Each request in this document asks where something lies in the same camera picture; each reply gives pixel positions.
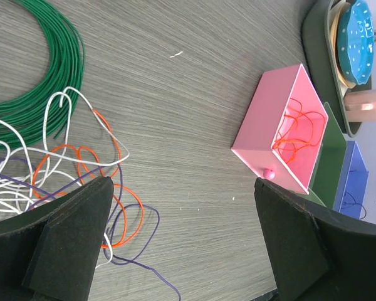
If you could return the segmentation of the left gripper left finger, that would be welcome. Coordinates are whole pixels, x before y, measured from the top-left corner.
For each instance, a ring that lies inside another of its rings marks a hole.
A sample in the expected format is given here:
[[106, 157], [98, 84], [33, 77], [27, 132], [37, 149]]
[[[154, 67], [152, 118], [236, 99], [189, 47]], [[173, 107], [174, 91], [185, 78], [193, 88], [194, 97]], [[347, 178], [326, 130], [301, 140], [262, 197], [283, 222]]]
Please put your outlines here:
[[98, 177], [0, 221], [0, 300], [87, 300], [112, 197]]

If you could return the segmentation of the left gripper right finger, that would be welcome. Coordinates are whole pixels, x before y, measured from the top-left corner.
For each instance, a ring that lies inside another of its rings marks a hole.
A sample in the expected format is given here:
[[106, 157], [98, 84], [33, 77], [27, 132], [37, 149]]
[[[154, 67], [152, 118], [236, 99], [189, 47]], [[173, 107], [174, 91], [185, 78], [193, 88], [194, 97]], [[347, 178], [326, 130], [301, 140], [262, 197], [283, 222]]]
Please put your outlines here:
[[277, 300], [376, 300], [376, 224], [261, 178], [254, 198]]

